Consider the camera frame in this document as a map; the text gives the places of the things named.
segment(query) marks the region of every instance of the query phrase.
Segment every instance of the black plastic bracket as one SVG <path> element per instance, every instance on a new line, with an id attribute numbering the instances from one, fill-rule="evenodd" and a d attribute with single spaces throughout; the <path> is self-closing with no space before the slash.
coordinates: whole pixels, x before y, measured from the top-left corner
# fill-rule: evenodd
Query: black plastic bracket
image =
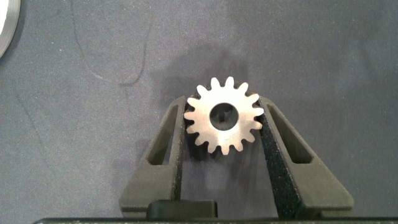
<path id="1" fill-rule="evenodd" d="M 261 140 L 279 218 L 347 216 L 354 200 L 287 118 L 267 98 Z"/>
<path id="2" fill-rule="evenodd" d="M 124 217 L 145 218 L 150 203 L 180 200 L 182 154 L 185 146 L 184 96 L 174 100 L 149 144 L 141 163 L 124 189 L 119 206 Z M 169 163 L 163 165 L 169 139 L 172 139 Z"/>
<path id="3" fill-rule="evenodd" d="M 354 205 L 352 196 L 271 100 L 260 97 L 259 105 L 265 111 L 258 120 L 279 218 L 346 216 Z M 169 106 L 119 199 L 124 217 L 145 218 L 152 202 L 180 200 L 185 106 L 184 96 Z M 169 164 L 162 165 L 171 136 Z"/>

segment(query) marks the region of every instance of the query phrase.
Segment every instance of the metal object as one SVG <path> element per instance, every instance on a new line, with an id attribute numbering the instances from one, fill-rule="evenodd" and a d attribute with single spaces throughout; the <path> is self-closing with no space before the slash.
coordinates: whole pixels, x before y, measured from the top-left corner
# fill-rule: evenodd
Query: metal object
<path id="1" fill-rule="evenodd" d="M 0 7 L 0 57 L 2 57 L 14 36 L 21 0 L 2 0 L 0 6 L 3 6 Z"/>
<path id="2" fill-rule="evenodd" d="M 243 83 L 234 88 L 233 77 L 228 77 L 225 86 L 220 86 L 216 78 L 211 79 L 211 89 L 198 85 L 200 99 L 188 98 L 194 111 L 184 113 L 185 119 L 194 121 L 187 128 L 188 134 L 199 133 L 195 140 L 197 146 L 208 142 L 208 152 L 213 153 L 217 146 L 224 155 L 229 153 L 229 147 L 242 151 L 242 140 L 254 142 L 252 129 L 261 129 L 262 124 L 255 121 L 256 116 L 264 113 L 262 108 L 254 108 L 259 99 L 258 94 L 246 96 L 248 84 Z"/>

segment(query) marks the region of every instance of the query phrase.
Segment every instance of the gear tooth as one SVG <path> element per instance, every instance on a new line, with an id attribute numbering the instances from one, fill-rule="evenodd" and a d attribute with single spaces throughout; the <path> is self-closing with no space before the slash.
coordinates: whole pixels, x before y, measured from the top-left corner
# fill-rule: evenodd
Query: gear tooth
<path id="1" fill-rule="evenodd" d="M 234 88 L 234 78 L 233 77 L 228 77 L 225 81 L 225 87 L 230 87 L 230 88 Z"/>
<path id="2" fill-rule="evenodd" d="M 251 129 L 260 130 L 262 128 L 262 124 L 258 121 L 255 121 L 251 125 Z"/>
<path id="3" fill-rule="evenodd" d="M 255 93 L 255 94 L 251 94 L 250 96 L 248 96 L 248 101 L 253 104 L 255 103 L 257 100 L 259 100 L 260 96 Z"/>
<path id="4" fill-rule="evenodd" d="M 253 108 L 253 115 L 260 116 L 264 113 L 264 109 L 262 108 Z"/>
<path id="5" fill-rule="evenodd" d="M 189 97 L 187 99 L 187 102 L 189 103 L 189 105 L 193 106 L 194 108 L 198 107 L 199 104 L 200 104 L 200 101 L 198 99 L 195 99 L 195 98 L 192 98 L 192 97 Z"/>
<path id="6" fill-rule="evenodd" d="M 254 136 L 253 136 L 251 133 L 249 133 L 248 136 L 246 137 L 246 141 L 248 141 L 248 142 L 254 142 L 254 140 L 256 140 L 256 139 L 254 138 Z"/>
<path id="7" fill-rule="evenodd" d="M 209 153 L 213 153 L 213 152 L 216 151 L 216 148 L 217 148 L 217 145 L 212 144 L 212 143 L 209 142 L 209 145 L 207 146 L 207 151 L 208 151 Z"/>
<path id="8" fill-rule="evenodd" d="M 195 112 L 192 112 L 192 111 L 185 112 L 184 118 L 193 121 L 195 119 Z"/>
<path id="9" fill-rule="evenodd" d="M 249 84 L 248 83 L 242 83 L 239 86 L 238 90 L 241 91 L 242 94 L 245 94 L 247 92 L 248 88 L 249 88 Z"/>
<path id="10" fill-rule="evenodd" d="M 242 145 L 241 142 L 236 143 L 234 146 L 235 146 L 235 149 L 236 149 L 238 152 L 241 152 L 241 151 L 243 150 L 243 145 Z"/>
<path id="11" fill-rule="evenodd" d="M 220 87 L 220 82 L 218 81 L 217 78 L 211 78 L 211 89 L 219 88 Z"/>
<path id="12" fill-rule="evenodd" d="M 228 155 L 229 153 L 229 146 L 221 146 L 221 152 L 224 156 Z"/>
<path id="13" fill-rule="evenodd" d="M 198 85 L 197 90 L 201 97 L 204 97 L 208 93 L 207 89 L 202 85 Z"/>
<path id="14" fill-rule="evenodd" d="M 187 133 L 188 133 L 188 134 L 197 133 L 197 131 L 195 131 L 194 124 L 191 125 L 191 126 L 189 126 L 189 127 L 187 128 Z"/>
<path id="15" fill-rule="evenodd" d="M 195 145 L 200 146 L 201 144 L 205 143 L 204 140 L 200 136 L 198 136 L 195 140 Z"/>

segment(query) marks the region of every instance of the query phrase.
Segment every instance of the metal gear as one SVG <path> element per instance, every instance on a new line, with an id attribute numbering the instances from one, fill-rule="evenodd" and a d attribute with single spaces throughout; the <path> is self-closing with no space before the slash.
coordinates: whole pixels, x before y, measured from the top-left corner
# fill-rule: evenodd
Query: metal gear
<path id="1" fill-rule="evenodd" d="M 191 97 L 187 100 L 195 109 L 184 113 L 185 119 L 194 121 L 187 133 L 199 133 L 195 144 L 200 146 L 208 142 L 209 153 L 213 153 L 217 146 L 221 146 L 224 155 L 228 155 L 230 146 L 240 152 L 243 139 L 254 142 L 250 130 L 262 128 L 262 124 L 254 120 L 264 113 L 263 108 L 253 107 L 259 95 L 246 96 L 247 83 L 235 89 L 233 77 L 227 78 L 225 86 L 220 86 L 216 78 L 212 78 L 210 84 L 210 90 L 197 86 L 200 99 Z"/>

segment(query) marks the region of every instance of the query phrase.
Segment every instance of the gear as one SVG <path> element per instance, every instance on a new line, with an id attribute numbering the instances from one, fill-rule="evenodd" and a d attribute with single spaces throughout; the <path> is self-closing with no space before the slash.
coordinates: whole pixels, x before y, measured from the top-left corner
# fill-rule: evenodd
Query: gear
<path id="1" fill-rule="evenodd" d="M 194 121 L 187 128 L 188 134 L 199 133 L 195 140 L 197 146 L 208 142 L 208 152 L 213 153 L 221 146 L 224 155 L 229 153 L 229 147 L 237 151 L 243 150 L 242 140 L 254 142 L 252 129 L 261 129 L 262 124 L 254 117 L 264 113 L 263 108 L 253 108 L 259 99 L 258 94 L 246 96 L 248 84 L 243 83 L 234 88 L 233 77 L 228 77 L 225 86 L 220 86 L 216 78 L 211 79 L 211 89 L 198 85 L 200 99 L 188 98 L 194 111 L 184 113 L 184 118 Z"/>

